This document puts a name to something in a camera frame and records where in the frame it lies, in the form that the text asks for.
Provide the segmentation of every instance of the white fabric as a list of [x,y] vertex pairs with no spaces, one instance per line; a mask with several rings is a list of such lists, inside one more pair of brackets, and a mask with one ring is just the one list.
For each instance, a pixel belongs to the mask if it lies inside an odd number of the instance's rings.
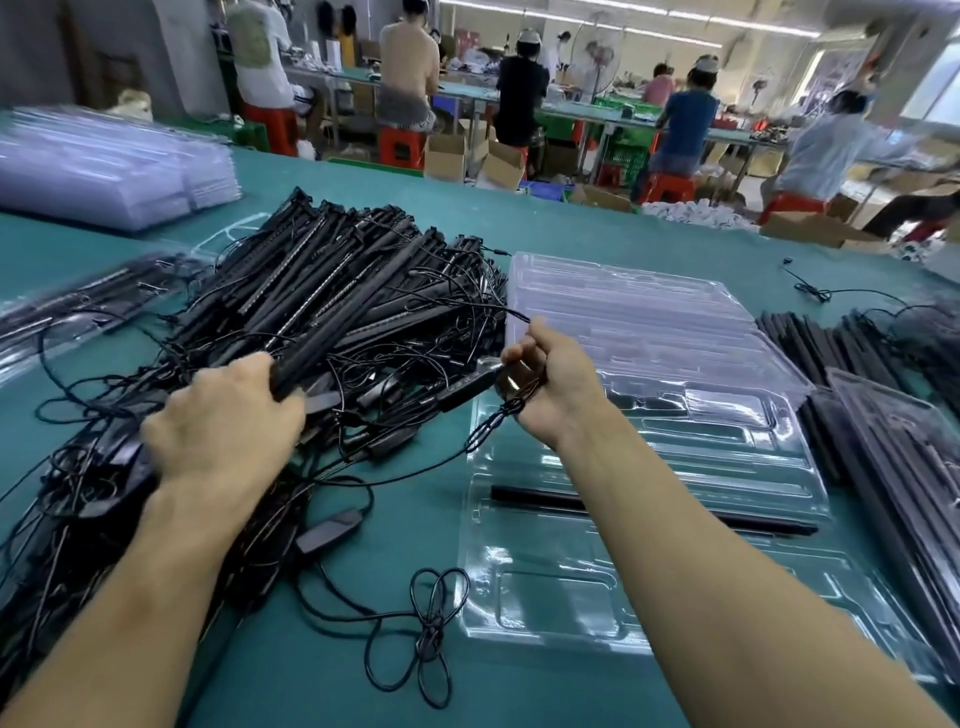
[[828,202],[858,159],[901,157],[914,144],[912,139],[891,144],[888,134],[857,114],[824,114],[790,144],[790,161],[776,189]]
[[280,64],[277,46],[290,47],[280,11],[255,0],[240,0],[227,9],[227,31],[233,46],[240,96],[262,109],[289,109],[294,91]]

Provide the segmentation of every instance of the back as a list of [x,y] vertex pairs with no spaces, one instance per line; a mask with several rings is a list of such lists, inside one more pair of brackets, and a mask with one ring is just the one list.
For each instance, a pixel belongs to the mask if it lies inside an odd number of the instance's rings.
[[426,101],[426,84],[440,75],[440,49],[427,32],[400,21],[380,31],[383,85]]
[[858,114],[825,114],[790,145],[790,162],[776,189],[828,202],[854,162],[874,145],[876,127]]
[[290,36],[280,11],[251,0],[227,10],[227,30],[233,47],[240,96],[262,109],[289,109],[294,92],[280,65],[277,46],[288,48]]
[[510,56],[500,62],[500,111],[496,115],[496,136],[504,144],[525,147],[537,128],[534,109],[546,96],[550,74],[536,61]]
[[667,122],[669,133],[659,151],[677,157],[699,157],[719,106],[720,100],[709,91],[697,89],[675,93],[664,109],[670,115]]

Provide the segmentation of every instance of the person in black shirt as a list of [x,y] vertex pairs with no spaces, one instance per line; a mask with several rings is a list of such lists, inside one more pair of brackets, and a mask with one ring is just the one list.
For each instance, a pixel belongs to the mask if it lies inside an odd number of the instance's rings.
[[530,145],[537,122],[534,109],[546,96],[550,74],[537,63],[540,54],[540,35],[526,29],[516,38],[516,55],[500,62],[500,111],[493,118],[498,141],[512,147]]

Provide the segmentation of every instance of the person in blue shirt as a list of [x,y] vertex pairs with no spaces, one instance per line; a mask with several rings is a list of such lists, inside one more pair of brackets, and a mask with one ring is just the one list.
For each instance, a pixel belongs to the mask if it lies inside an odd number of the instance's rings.
[[666,128],[666,137],[650,157],[647,168],[636,175],[632,200],[639,198],[654,172],[691,177],[697,171],[707,132],[720,106],[720,100],[710,93],[717,83],[719,69],[716,56],[701,56],[686,74],[686,91],[673,94],[667,101],[657,121],[658,129]]

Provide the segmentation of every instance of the workbench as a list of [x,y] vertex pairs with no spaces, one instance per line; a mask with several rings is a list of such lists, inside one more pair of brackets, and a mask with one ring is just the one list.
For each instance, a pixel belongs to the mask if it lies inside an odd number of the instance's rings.
[[[791,270],[822,288],[872,288],[907,300],[958,293],[947,281],[886,256],[830,251],[744,231],[713,231],[324,162],[245,150],[234,154],[245,190],[242,200],[149,231],[140,240],[0,214],[6,259],[0,268],[0,298],[67,282],[139,255],[151,243],[222,249],[228,243],[224,230],[243,220],[255,226],[256,216],[276,209],[295,185],[315,201],[401,206],[416,216],[422,229],[436,226],[448,239],[458,233],[479,235],[489,246],[509,252],[583,258],[720,280],[756,315],[764,310],[793,310],[831,325],[852,307],[892,305],[864,293],[840,293],[830,303],[817,303],[795,290],[795,281],[780,269],[786,257],[793,259]],[[238,234],[242,232],[234,229],[234,236]],[[509,266],[507,259],[500,262],[504,268]],[[146,337],[124,329],[55,359],[53,366],[72,381],[126,373],[149,362],[155,353],[156,345]],[[75,431],[74,425],[43,425],[34,418],[34,408],[56,394],[54,385],[37,369],[0,387],[0,483],[14,482]],[[463,444],[469,418],[468,404],[442,415],[388,464],[375,471],[361,466],[358,473],[389,477],[439,461]],[[367,522],[325,561],[338,585],[378,610],[408,608],[408,585],[415,570],[456,565],[468,473],[469,465],[461,457],[430,473],[376,489],[376,506]],[[31,497],[30,489],[21,489],[0,504],[4,532]],[[858,503],[836,488],[830,489],[830,497],[835,523],[811,537],[811,545],[843,548],[884,571]],[[357,492],[320,491],[311,513],[318,520],[362,498]],[[340,609],[332,598],[319,601],[328,611]],[[384,678],[402,671],[412,644],[409,637],[387,637],[375,647],[375,667]],[[291,590],[281,585],[265,608],[237,630],[190,725],[685,725],[652,657],[481,643],[468,640],[456,623],[446,632],[444,654],[454,683],[452,703],[445,711],[435,711],[422,701],[416,678],[398,692],[378,692],[364,676],[362,640],[335,640],[313,632],[301,620]],[[942,691],[934,693],[951,706]]]

